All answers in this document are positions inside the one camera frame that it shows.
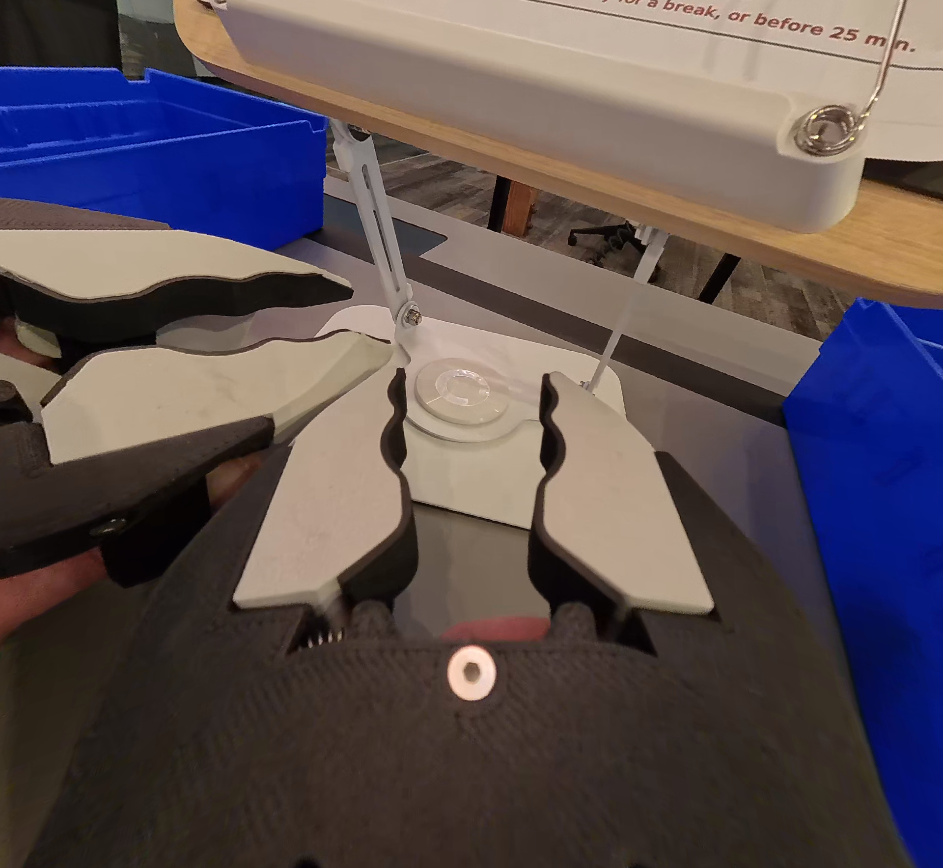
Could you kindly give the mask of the white stand base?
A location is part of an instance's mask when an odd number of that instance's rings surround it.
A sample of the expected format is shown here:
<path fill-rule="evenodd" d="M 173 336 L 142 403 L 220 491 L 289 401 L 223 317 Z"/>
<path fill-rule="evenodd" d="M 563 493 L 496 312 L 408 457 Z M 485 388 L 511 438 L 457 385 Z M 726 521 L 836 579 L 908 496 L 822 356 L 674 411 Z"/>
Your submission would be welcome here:
<path fill-rule="evenodd" d="M 539 388 L 544 374 L 559 371 L 576 383 L 590 380 L 594 355 L 425 318 L 404 334 L 407 371 L 407 461 L 404 472 L 414 500 L 439 508 L 529 527 L 542 428 Z M 456 425 L 431 414 L 416 392 L 422 370 L 472 371 L 508 404 L 491 424 Z"/>

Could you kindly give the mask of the blue plastic bin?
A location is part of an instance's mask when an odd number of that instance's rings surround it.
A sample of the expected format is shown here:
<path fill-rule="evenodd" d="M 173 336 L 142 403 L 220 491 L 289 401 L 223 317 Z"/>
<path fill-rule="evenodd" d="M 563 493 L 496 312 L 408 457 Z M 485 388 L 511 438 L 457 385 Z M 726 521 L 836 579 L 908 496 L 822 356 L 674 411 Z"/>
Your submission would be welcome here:
<path fill-rule="evenodd" d="M 942 315 L 859 298 L 783 413 L 856 697 L 917 866 L 942 865 Z"/>
<path fill-rule="evenodd" d="M 1 195 L 275 250 L 324 221 L 329 121 L 148 70 L 3 67 Z"/>

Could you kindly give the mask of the person's left hand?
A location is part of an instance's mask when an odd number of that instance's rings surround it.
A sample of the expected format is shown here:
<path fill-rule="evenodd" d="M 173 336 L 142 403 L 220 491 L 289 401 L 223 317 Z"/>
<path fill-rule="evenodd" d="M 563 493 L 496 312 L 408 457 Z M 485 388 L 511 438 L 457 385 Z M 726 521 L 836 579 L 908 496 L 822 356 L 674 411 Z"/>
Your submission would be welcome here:
<path fill-rule="evenodd" d="M 47 567 L 1 580 L 1 642 L 107 576 L 97 547 Z"/>

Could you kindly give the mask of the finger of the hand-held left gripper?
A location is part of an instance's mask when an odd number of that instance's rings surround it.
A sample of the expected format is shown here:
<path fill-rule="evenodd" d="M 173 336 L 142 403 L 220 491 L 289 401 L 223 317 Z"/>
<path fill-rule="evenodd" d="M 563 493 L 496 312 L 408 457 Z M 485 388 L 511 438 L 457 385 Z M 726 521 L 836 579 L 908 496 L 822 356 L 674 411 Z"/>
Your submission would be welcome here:
<path fill-rule="evenodd" d="M 2 316 L 55 336 L 65 357 L 154 343 L 202 316 L 345 301 L 315 265 L 179 229 L 2 230 Z"/>
<path fill-rule="evenodd" d="M 388 363 L 393 346 L 342 330 L 197 353 L 161 346 L 94 354 L 43 400 L 53 464 L 267 416 L 275 442 Z"/>

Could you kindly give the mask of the white paper holder ledge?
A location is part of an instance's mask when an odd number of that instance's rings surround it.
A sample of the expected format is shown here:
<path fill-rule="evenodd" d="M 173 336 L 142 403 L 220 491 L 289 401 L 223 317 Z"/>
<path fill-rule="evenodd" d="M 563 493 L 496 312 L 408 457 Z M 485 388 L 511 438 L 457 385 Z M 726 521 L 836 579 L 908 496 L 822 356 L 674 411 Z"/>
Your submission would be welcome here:
<path fill-rule="evenodd" d="M 807 96 L 644 67 L 393 0 L 215 0 L 260 69 L 423 117 L 678 200 L 800 233 L 855 205 L 863 145 L 796 143 Z"/>

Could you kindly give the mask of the wooden instruction board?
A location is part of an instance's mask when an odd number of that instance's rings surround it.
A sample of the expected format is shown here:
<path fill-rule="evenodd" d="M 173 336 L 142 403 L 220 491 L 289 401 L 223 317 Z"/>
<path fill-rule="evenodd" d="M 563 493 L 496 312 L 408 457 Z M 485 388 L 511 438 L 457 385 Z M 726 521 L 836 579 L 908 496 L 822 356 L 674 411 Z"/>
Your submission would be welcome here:
<path fill-rule="evenodd" d="M 941 308 L 941 201 L 866 180 L 829 229 L 801 234 L 451 128 L 244 60 L 211 8 L 173 0 L 178 34 L 220 78 L 691 242 L 889 304 Z"/>

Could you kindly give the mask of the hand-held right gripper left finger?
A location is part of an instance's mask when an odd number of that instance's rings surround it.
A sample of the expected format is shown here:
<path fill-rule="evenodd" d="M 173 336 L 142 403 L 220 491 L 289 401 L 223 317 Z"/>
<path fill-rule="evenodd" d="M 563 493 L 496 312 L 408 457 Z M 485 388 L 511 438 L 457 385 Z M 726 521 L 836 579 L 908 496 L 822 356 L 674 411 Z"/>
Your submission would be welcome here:
<path fill-rule="evenodd" d="M 336 613 L 392 602 L 418 569 L 403 465 L 406 373 L 384 367 L 295 439 L 233 594 L 255 609 L 305 604 Z"/>

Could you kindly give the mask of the black office chair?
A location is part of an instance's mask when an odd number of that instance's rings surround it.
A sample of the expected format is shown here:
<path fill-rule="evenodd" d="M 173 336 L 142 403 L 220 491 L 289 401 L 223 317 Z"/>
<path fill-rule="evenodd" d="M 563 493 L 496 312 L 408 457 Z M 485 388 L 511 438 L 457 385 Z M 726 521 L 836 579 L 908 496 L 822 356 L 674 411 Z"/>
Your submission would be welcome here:
<path fill-rule="evenodd" d="M 625 247 L 635 249 L 640 254 L 646 251 L 646 246 L 638 237 L 637 228 L 628 221 L 620 224 L 575 228 L 568 235 L 568 246 L 575 248 L 580 236 L 597 236 L 603 241 L 604 245 L 600 249 L 590 250 L 588 257 L 583 259 L 598 267 L 604 265 L 608 254 L 619 252 Z"/>

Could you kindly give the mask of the grey desk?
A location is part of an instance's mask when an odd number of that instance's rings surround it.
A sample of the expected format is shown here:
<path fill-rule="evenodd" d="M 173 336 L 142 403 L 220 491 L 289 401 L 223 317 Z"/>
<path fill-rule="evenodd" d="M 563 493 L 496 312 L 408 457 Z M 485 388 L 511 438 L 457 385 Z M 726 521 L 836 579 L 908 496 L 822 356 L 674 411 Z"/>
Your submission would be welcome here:
<path fill-rule="evenodd" d="M 354 305 L 382 304 L 347 184 L 325 181 L 324 228 L 279 250 L 347 277 Z M 390 196 L 407 275 L 426 316 L 601 351 L 631 278 Z M 776 566 L 848 682 L 841 637 L 781 414 L 819 343 L 657 287 L 638 303 L 612 368 L 630 422 L 671 454 Z M 417 511 L 420 565 L 396 605 L 404 631 L 541 615 L 525 533 L 431 507 Z M 73 748 L 153 584 L 108 580 L 2 644 L 2 866 L 21 866 Z"/>

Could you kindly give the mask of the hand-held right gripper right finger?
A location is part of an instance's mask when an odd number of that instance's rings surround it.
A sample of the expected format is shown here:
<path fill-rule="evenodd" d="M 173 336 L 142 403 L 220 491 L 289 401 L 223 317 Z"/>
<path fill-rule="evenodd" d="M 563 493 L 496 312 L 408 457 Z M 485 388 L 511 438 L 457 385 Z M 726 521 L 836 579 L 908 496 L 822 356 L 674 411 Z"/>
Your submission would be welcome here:
<path fill-rule="evenodd" d="M 528 566 L 559 560 L 606 601 L 679 615 L 715 606 L 650 443 L 560 372 L 541 381 Z"/>

